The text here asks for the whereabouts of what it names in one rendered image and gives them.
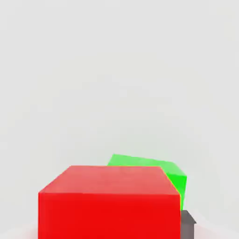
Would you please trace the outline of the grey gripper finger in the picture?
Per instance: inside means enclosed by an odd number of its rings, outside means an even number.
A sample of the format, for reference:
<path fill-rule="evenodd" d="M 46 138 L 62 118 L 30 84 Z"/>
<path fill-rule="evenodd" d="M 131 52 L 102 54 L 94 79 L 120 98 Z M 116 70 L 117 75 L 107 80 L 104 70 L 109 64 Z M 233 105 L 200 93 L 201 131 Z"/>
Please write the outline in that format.
<path fill-rule="evenodd" d="M 187 210 L 182 210 L 180 239 L 209 239 L 209 232 L 200 226 Z"/>

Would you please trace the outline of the small red cube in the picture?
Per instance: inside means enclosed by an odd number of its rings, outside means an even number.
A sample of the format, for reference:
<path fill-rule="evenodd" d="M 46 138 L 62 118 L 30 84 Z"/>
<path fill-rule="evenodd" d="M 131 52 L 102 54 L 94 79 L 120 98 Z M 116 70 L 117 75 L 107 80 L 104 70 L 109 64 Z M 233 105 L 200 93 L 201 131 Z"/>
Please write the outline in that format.
<path fill-rule="evenodd" d="M 38 194 L 38 239 L 180 239 L 180 194 L 160 167 L 70 166 Z"/>

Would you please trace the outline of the small green cube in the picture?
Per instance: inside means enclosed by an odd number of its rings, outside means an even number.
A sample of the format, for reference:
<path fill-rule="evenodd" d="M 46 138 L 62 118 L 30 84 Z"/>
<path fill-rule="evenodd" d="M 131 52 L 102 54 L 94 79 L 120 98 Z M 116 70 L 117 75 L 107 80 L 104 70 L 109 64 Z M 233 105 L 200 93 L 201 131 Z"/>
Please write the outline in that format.
<path fill-rule="evenodd" d="M 161 161 L 156 159 L 148 159 L 143 157 L 134 157 L 128 155 L 113 154 L 108 166 L 154 166 L 161 167 L 167 177 L 173 183 L 175 188 L 180 194 L 181 210 L 183 210 L 183 203 L 185 198 L 187 176 L 186 174 L 174 163 L 170 161 Z"/>

